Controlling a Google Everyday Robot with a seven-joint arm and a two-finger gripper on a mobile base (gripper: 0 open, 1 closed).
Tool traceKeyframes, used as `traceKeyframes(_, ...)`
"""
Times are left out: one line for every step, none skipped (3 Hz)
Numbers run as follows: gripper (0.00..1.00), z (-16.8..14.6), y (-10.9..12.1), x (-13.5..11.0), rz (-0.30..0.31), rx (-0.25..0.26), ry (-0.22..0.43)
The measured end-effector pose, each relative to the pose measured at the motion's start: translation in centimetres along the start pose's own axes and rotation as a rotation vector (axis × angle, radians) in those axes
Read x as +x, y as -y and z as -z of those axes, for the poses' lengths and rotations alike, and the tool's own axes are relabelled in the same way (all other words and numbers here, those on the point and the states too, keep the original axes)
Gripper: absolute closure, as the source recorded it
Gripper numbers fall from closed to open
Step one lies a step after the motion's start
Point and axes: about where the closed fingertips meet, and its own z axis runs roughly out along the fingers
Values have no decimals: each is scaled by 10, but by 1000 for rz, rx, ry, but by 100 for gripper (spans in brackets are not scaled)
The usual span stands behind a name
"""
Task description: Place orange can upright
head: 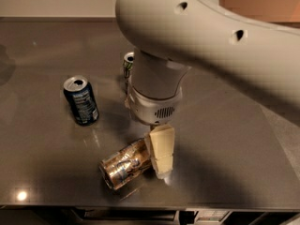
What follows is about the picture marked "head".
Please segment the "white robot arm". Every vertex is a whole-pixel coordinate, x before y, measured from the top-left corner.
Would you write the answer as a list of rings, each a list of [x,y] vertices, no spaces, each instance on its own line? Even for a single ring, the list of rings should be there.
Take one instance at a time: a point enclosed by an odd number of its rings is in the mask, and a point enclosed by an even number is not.
[[[167,122],[182,96],[186,66],[201,66],[246,87],[294,124],[300,110],[300,31],[254,21],[218,0],[116,0],[115,16],[134,45],[127,102],[142,123]]]

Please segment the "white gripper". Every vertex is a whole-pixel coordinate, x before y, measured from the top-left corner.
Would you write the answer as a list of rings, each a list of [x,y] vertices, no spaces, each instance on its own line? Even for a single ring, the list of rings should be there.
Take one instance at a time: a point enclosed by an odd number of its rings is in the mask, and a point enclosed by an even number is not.
[[[136,120],[156,126],[173,119],[182,96],[182,88],[179,88],[174,97],[153,99],[140,94],[130,85],[127,105]],[[164,179],[173,170],[174,139],[175,131],[170,124],[157,126],[149,134],[144,134],[144,142],[158,179]]]

